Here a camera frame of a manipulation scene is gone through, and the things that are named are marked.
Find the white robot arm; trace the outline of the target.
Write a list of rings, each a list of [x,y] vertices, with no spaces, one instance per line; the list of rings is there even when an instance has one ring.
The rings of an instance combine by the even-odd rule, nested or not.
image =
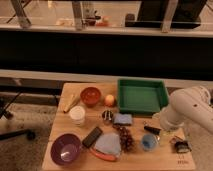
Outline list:
[[[160,125],[165,131],[176,131],[188,118],[213,134],[213,108],[207,88],[194,86],[178,89],[169,96],[169,104],[160,112]]]

